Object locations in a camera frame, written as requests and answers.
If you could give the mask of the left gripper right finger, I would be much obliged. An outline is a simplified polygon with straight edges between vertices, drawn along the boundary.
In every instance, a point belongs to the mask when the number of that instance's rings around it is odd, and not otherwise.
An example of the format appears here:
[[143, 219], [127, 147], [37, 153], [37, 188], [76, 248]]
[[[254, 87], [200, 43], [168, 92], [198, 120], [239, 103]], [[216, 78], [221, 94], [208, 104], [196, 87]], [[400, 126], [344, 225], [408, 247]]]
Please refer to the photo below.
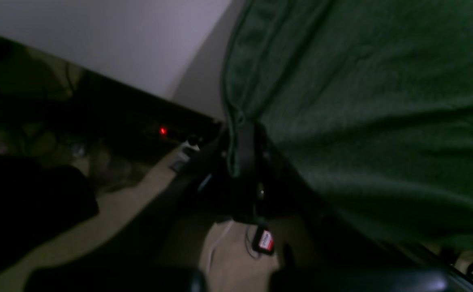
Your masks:
[[271, 292], [473, 292], [473, 282], [420, 245], [371, 240], [338, 217], [253, 125], [253, 215], [272, 233]]

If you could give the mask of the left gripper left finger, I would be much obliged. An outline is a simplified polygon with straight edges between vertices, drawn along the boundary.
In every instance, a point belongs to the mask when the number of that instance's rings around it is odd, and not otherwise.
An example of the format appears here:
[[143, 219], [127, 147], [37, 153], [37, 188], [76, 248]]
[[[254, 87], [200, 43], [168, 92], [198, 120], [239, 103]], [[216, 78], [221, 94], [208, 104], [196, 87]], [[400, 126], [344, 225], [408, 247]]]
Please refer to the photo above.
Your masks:
[[199, 268], [216, 223], [233, 224], [225, 153], [229, 131], [205, 145], [170, 184], [90, 253], [35, 271], [26, 292], [207, 292]]

